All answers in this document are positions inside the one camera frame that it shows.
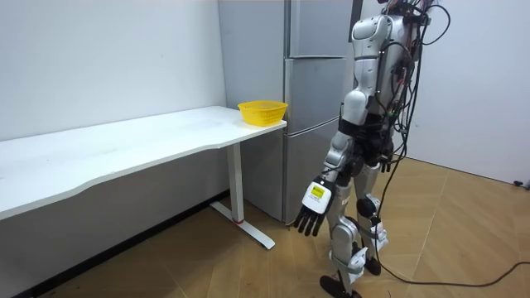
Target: power cord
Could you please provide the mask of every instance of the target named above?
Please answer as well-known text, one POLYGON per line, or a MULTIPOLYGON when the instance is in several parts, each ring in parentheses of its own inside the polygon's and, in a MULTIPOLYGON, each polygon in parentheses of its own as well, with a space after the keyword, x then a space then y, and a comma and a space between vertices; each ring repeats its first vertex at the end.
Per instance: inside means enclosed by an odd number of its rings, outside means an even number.
MULTIPOLYGON (((397 118, 398 124, 399 124, 399 127, 400 127, 400 133, 401 133, 401 136, 402 136, 402 145, 400 146, 402 148, 402 150, 401 150, 401 152, 399 154, 399 158, 395 161, 395 166, 394 166, 394 168, 393 168, 393 170, 392 170, 392 172, 390 174, 390 177, 388 178, 387 184, 384 187, 383 195, 381 196, 381 203, 379 205, 379 209, 378 209, 378 212, 377 212, 377 219, 381 219, 380 214, 381 214, 381 210, 383 210, 384 199, 385 199, 385 196, 387 194, 388 187, 390 186, 390 183, 392 182, 394 174, 396 173, 396 170, 399 167, 399 163, 407 156, 408 134, 410 132, 410 126, 412 124, 412 116, 414 114, 415 107, 416 107, 416 101, 417 101, 417 95, 418 95, 417 91, 418 91, 418 86, 419 86, 419 81, 420 81, 420 73, 421 73, 421 69, 422 69, 423 46, 429 46, 429 45, 432 45, 435 42, 439 41, 447 33, 447 31, 449 30, 449 27, 451 26, 451 15, 450 15, 450 13, 443 6, 441 6, 439 4, 432 4, 432 5, 428 5, 427 4, 425 6, 424 10, 421 10, 421 9, 415 7, 415 10, 419 11, 421 14, 426 14, 426 12, 430 8, 433 8, 433 7, 438 7, 438 8, 440 8, 441 10, 443 10, 446 13, 446 15, 447 15, 447 26, 446 26, 446 29, 441 33, 440 36, 438 36, 434 41, 428 42, 428 43, 424 43, 423 42, 427 26, 424 26, 423 32, 421 32, 421 33, 420 33, 419 26, 417 27, 418 62, 417 62, 416 82, 415 82, 415 85, 414 85, 414 89, 411 89, 410 82, 406 82, 406 84, 408 84, 408 86, 404 86, 404 88, 408 88, 408 90, 411 91, 411 93, 410 93, 411 98, 410 98, 409 102, 406 103, 405 106, 402 107, 402 109, 398 111, 399 113, 403 113, 404 112, 404 108, 407 108, 407 116, 406 116, 406 119, 404 121, 405 123, 403 123, 403 118, 402 118, 401 122, 399 121, 399 117, 397 118)), ((374 234, 377 235, 377 233, 378 233, 377 225, 375 226, 375 231, 374 232, 375 232, 374 234)), ((517 263, 513 264, 513 266, 511 268, 509 268, 501 276, 499 276, 498 278, 496 278, 495 280, 493 280, 491 282, 487 282, 487 283, 484 283, 484 284, 465 284, 465 283, 438 282, 438 281, 409 281, 409 280, 406 280, 406 279, 401 278, 400 276, 394 274, 392 271, 390 271, 388 268, 386 268, 381 263, 381 258, 379 257, 379 252, 378 252, 378 247, 377 247, 377 241, 375 241, 375 254, 376 254, 376 258, 377 258, 379 264, 381 265, 381 267, 385 271, 387 271, 390 275, 392 275, 394 278, 398 279, 401 282, 407 283, 409 285, 417 285, 417 286, 460 286, 460 287, 472 287, 472 288, 487 287, 487 286, 495 285, 498 282, 502 281, 506 276, 508 276, 510 273, 512 273, 517 267, 519 267, 521 265, 530 265, 530 262, 528 262, 528 261, 517 262, 517 263)))

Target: yellow label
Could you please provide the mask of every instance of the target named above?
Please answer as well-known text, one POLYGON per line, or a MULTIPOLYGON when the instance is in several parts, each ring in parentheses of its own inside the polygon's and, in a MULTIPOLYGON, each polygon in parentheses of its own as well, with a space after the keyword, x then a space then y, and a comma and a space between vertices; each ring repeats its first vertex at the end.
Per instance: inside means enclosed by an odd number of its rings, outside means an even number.
POLYGON ((313 189, 311 190, 311 193, 313 195, 316 195, 319 199, 322 199, 322 195, 324 195, 324 190, 321 189, 318 186, 313 186, 313 189))

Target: desk foot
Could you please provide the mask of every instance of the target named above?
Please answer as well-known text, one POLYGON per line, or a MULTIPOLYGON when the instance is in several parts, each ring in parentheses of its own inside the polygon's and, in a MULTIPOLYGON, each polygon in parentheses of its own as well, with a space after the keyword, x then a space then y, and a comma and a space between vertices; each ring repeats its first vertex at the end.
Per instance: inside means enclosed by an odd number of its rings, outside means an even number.
MULTIPOLYGON (((232 220, 232 211, 224 207, 224 205, 220 202, 214 202, 210 204, 210 206, 214 207, 214 209, 219 211, 222 215, 226 216, 227 219, 232 220)), ((244 220, 242 223, 235 224, 238 227, 242 228, 243 231, 247 232, 247 234, 254 237, 254 239, 258 240, 258 242, 260 242, 266 249, 271 249, 274 246, 275 243, 272 239, 270 239, 267 235, 252 226, 252 224, 248 223, 246 220, 244 220)))

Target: black baseboard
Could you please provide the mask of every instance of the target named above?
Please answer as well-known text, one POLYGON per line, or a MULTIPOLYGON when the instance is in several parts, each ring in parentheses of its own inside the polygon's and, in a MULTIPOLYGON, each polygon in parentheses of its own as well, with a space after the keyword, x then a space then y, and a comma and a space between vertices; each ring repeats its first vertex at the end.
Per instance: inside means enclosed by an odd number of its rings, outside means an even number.
POLYGON ((156 226, 149 228, 138 235, 132 236, 131 238, 123 241, 120 244, 117 244, 109 249, 107 249, 104 252, 101 252, 90 259, 81 262, 78 265, 73 266, 72 268, 63 271, 56 276, 53 276, 52 278, 43 281, 42 283, 33 286, 31 289, 28 289, 26 291, 23 291, 22 293, 14 296, 13 298, 30 298, 30 297, 38 297, 40 295, 43 295, 47 293, 50 290, 55 289, 57 286, 60 286, 61 284, 71 280, 72 278, 98 266, 99 264, 106 262, 112 257, 117 256, 118 254, 125 252, 129 248, 132 248, 133 246, 151 238, 152 236, 162 232, 163 230, 179 223, 183 219, 187 219, 193 214, 196 214, 197 212, 201 211, 202 209, 205 209, 208 207, 211 203, 218 201, 220 199, 226 198, 227 196, 230 196, 230 191, 225 190, 220 194, 215 195, 214 197, 180 213, 176 216, 173 216, 172 218, 163 221, 156 226))

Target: white wall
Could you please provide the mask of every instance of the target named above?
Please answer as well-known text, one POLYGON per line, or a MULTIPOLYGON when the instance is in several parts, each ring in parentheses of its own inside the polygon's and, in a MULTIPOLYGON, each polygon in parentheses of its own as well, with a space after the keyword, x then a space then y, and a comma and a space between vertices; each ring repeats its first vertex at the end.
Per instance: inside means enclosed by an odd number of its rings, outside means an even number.
MULTIPOLYGON (((215 1, 0 1, 0 140, 210 105, 225 105, 215 1)), ((204 151, 0 221, 0 298, 227 190, 227 179, 225 151, 204 151)))
MULTIPOLYGON (((409 156, 512 183, 530 180, 526 12, 520 0, 442 0, 447 34, 424 50, 409 156)), ((363 16, 377 14, 364 1, 363 16)), ((445 27, 432 12, 426 42, 445 27)))
POLYGON ((216 1, 2 0, 0 140, 225 105, 216 1))

